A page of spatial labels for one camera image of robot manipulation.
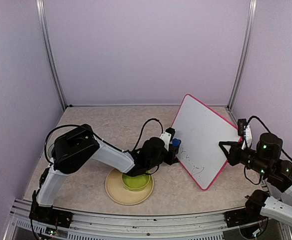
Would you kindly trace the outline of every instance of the white wall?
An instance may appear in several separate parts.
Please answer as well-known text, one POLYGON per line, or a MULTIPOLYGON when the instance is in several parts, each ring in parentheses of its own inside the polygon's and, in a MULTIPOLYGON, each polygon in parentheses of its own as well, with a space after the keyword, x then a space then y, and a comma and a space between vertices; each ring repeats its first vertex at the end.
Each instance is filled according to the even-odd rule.
POLYGON ((0 1, 0 235, 61 116, 35 1, 0 1))
MULTIPOLYGON (((292 1, 258 1, 234 114, 238 118, 259 116, 283 139, 292 157, 292 1)), ((256 144, 265 130, 253 120, 252 131, 256 144)), ((284 195, 283 199, 292 204, 284 195)))
POLYGON ((249 0, 45 1, 68 104, 226 105, 249 0))

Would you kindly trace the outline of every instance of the red whiteboard border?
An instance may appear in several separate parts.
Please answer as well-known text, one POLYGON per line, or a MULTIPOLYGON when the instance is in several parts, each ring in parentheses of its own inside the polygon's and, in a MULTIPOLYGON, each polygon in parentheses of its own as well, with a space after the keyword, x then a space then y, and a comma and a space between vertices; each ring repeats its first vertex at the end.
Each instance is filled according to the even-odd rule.
MULTIPOLYGON (((184 98, 182 99, 182 102, 181 102, 181 104, 180 104, 180 107, 179 107, 179 109, 178 109, 178 112, 177 112, 177 114, 176 114, 176 116, 175 116, 175 119, 174 119, 174 121, 172 122, 172 124, 171 124, 171 127, 173 128, 173 125, 174 125, 174 123, 175 123, 175 120, 176 120, 176 118, 177 118, 177 116, 178 116, 178 114, 179 114, 179 111, 180 111, 180 108, 182 107, 182 105, 183 105, 183 103, 184 103, 184 100, 185 100, 185 98, 186 98, 186 96, 189 96, 189 97, 191 97, 191 98, 193 98, 194 100, 196 100, 197 102, 199 102, 199 103, 201 103, 203 106, 205 106, 206 108, 208 108, 210 111, 212 111, 213 113, 215 113, 216 115, 218 115, 219 117, 221 117, 224 121, 226 121, 228 124, 230 124, 231 126, 233 126, 235 129, 238 129, 238 127, 236 126, 236 125, 234 125, 232 122, 230 122, 229 120, 227 120, 227 119, 225 119, 223 116, 221 116, 219 113, 217 113, 216 111, 214 111, 211 107, 209 107, 209 106, 207 106, 207 105, 205 105, 202 101, 200 101, 200 100, 198 100, 197 98, 195 98, 194 96, 192 96, 191 94, 186 94, 185 96, 184 96, 184 98)), ((189 176, 195 181, 195 183, 198 185, 198 187, 202 190, 202 191, 207 191, 210 187, 211 187, 211 185, 215 182, 215 180, 218 178, 218 176, 220 175, 220 173, 222 172, 222 170, 225 168, 225 166, 227 165, 227 162, 228 162, 228 160, 226 160, 226 162, 225 162, 225 164, 221 167, 221 169, 220 169, 220 171, 218 172, 218 174, 216 175, 216 177, 212 180, 212 182, 209 184, 209 186, 206 188, 206 189, 203 189, 197 182, 196 182, 196 180, 194 179, 194 177, 191 175, 191 173, 185 168, 185 166, 182 164, 182 162, 180 162, 180 164, 183 166, 183 168, 187 171, 187 173, 189 174, 189 176)))

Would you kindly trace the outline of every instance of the yellow plate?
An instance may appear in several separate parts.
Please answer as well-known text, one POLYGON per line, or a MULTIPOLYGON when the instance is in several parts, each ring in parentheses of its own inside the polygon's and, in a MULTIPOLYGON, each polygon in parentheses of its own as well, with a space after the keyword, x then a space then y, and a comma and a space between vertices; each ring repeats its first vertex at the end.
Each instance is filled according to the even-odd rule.
POLYGON ((135 205, 145 201, 154 189, 154 180, 150 176, 147 186, 140 191, 130 191, 122 182, 122 173, 113 169, 107 176, 105 187, 111 199, 122 205, 135 205))

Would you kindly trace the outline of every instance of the beige tabletop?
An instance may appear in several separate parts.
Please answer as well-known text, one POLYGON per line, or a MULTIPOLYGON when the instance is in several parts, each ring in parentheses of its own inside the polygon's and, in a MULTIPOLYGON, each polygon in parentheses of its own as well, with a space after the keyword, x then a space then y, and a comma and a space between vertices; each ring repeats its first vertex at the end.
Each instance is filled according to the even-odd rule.
MULTIPOLYGON (((230 119, 223 107, 213 109, 230 119)), ((164 128, 167 128, 171 126, 177 110, 176 106, 69 107, 58 125, 89 124, 95 133, 109 143, 124 150, 131 150, 147 119, 157 118, 164 128)), ((48 145, 68 130, 70 129, 57 130, 48 145)), ((150 137, 158 137, 160 132, 158 123, 150 122, 144 130, 140 146, 150 137)), ((47 162, 44 156, 41 156, 24 199, 31 200, 31 194, 38 188, 40 175, 46 167, 47 162)), ((111 167, 90 159, 79 171, 66 179, 57 194, 54 206, 120 215, 194 214, 242 207, 246 202, 246 195, 261 189, 245 179, 242 165, 226 165, 209 190, 202 191, 179 163, 172 166, 163 163, 153 175, 154 189, 150 197, 140 204, 126 206, 114 202, 106 193, 105 179, 111 170, 111 167)), ((258 181, 256 173, 248 171, 247 175, 253 181, 258 181)))

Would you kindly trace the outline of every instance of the blue object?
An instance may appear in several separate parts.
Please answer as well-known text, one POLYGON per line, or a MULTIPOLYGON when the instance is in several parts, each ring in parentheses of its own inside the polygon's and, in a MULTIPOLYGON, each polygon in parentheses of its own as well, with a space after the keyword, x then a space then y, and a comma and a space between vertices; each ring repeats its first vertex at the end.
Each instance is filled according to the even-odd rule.
POLYGON ((181 141, 179 139, 176 139, 176 138, 172 139, 172 146, 173 147, 179 147, 180 144, 181 144, 181 141))

